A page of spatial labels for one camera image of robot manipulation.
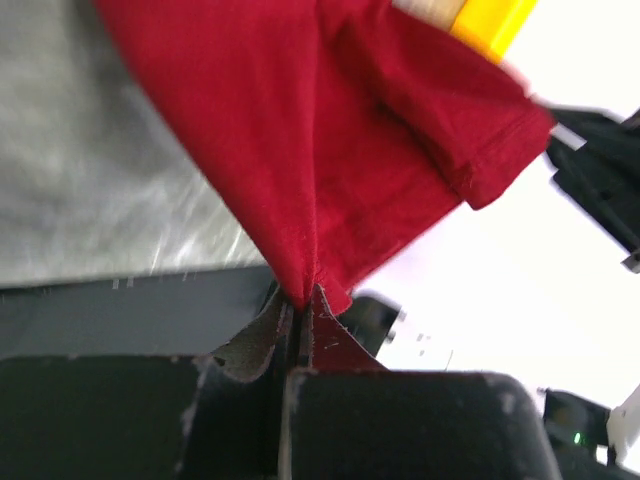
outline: folded red cloth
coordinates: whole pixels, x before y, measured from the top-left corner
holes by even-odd
[[[498,198],[551,120],[389,0],[96,0],[143,88],[297,307],[461,201]]]

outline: white table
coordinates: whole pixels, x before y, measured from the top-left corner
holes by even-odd
[[[639,23],[637,0],[540,0],[506,59],[541,98],[627,117],[640,107]],[[500,371],[610,407],[633,391],[640,275],[552,174],[541,156],[493,205],[458,208],[361,285],[408,315],[384,363]]]

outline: yellow object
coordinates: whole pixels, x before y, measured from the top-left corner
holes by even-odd
[[[499,63],[537,0],[467,0],[451,33]]]

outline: shiny gray sheet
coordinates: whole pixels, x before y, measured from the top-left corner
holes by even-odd
[[[260,263],[88,0],[0,0],[0,284]]]

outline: red cloth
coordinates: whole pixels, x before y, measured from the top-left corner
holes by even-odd
[[[129,68],[297,307],[461,201],[498,198],[551,121],[389,0],[96,0]]]

